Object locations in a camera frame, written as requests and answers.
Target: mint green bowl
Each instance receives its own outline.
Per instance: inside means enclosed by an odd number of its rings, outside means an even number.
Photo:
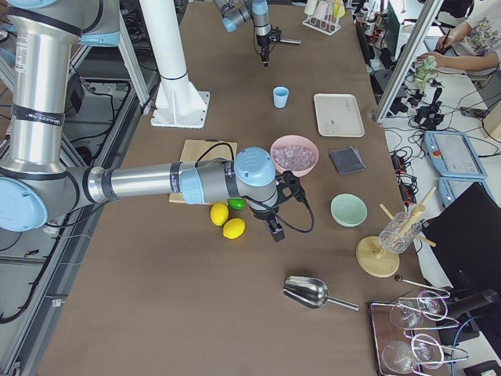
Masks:
[[[330,202],[330,214],[334,221],[345,227],[355,227],[366,220],[367,207],[353,194],[337,195]]]

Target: metal scoop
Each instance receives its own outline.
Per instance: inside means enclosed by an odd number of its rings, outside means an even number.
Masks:
[[[283,284],[283,293],[308,308],[320,308],[331,302],[355,311],[359,310],[356,304],[330,297],[327,285],[316,278],[291,276]]]

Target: scoop handle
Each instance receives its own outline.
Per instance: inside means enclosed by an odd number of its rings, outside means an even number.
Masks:
[[[338,305],[343,306],[345,308],[353,309],[354,311],[358,311],[359,310],[359,306],[358,305],[350,303],[350,302],[346,302],[346,301],[338,299],[338,298],[333,298],[332,296],[330,296],[327,299],[327,301],[331,302],[331,303],[334,303],[334,304],[338,304]]]

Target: person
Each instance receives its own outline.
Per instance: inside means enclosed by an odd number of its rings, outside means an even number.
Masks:
[[[459,56],[442,53],[453,47]],[[475,74],[487,74],[501,62],[501,0],[478,12],[438,39],[434,52],[427,52],[417,59],[434,56],[437,67],[456,68]]]

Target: person's arm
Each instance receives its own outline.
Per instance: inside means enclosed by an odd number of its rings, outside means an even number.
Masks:
[[[486,69],[496,68],[499,65],[499,57],[495,52],[488,53],[485,56],[443,56],[438,52],[428,52],[417,59],[425,60],[428,56],[435,56],[437,68],[447,67],[456,68],[462,71],[484,71]]]
[[[467,21],[463,21],[451,30],[448,37],[443,35],[440,39],[438,39],[436,50],[443,51],[444,49],[449,48],[454,43],[466,37],[470,32],[472,32],[472,30],[473,29],[470,24]]]

